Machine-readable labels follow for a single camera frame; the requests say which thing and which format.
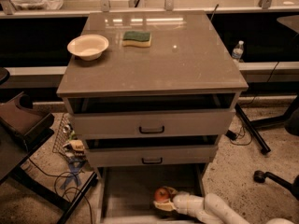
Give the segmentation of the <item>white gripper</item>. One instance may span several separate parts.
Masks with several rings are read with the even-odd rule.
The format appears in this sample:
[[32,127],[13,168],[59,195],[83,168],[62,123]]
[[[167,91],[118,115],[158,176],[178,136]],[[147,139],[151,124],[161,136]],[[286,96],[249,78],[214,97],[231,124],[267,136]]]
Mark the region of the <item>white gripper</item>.
[[172,212],[177,211],[182,215],[187,215],[190,217],[201,218],[205,213],[204,211],[204,198],[191,195],[187,192],[179,192],[172,188],[165,186],[167,190],[167,195],[169,199],[173,199],[173,202],[167,201],[165,203],[153,202],[157,209]]

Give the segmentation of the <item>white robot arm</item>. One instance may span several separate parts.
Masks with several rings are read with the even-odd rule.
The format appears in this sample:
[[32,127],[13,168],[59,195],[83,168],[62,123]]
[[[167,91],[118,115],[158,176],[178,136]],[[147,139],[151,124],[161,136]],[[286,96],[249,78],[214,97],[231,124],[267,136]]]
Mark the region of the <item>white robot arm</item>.
[[163,186],[155,190],[153,203],[157,209],[177,211],[204,224],[250,224],[214,193],[200,197]]

